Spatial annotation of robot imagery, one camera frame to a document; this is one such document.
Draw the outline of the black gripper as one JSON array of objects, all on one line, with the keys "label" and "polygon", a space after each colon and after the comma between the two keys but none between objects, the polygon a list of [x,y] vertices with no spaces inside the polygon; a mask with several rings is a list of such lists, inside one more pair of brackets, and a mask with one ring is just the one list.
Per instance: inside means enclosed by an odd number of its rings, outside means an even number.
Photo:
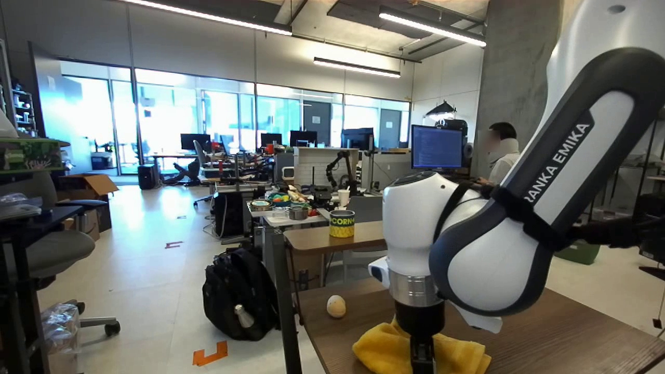
[{"label": "black gripper", "polygon": [[437,374],[434,335],[444,326],[444,306],[411,308],[397,304],[395,317],[407,332],[409,365],[413,374]]}]

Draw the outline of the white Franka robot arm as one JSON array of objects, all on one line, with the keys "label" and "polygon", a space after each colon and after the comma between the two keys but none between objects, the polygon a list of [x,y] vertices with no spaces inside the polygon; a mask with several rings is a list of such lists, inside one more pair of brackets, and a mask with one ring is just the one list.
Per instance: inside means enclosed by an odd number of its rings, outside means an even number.
[{"label": "white Franka robot arm", "polygon": [[411,374],[437,374],[444,309],[497,332],[533,306],[550,257],[665,104],[665,0],[581,0],[547,65],[543,119],[479,193],[443,174],[383,190],[386,255],[371,261],[407,332]]}]

